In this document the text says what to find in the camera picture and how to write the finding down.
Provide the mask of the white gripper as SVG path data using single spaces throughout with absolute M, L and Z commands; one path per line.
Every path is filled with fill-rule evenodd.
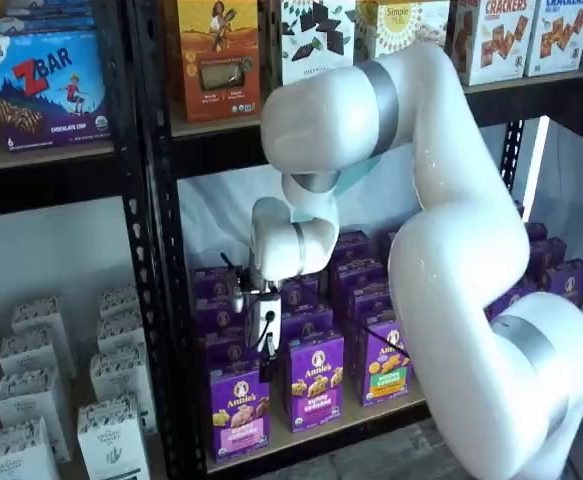
M 261 351 L 259 381 L 270 383 L 277 365 L 281 338 L 282 303 L 279 293 L 257 293 L 248 297 L 245 323 L 246 346 Z

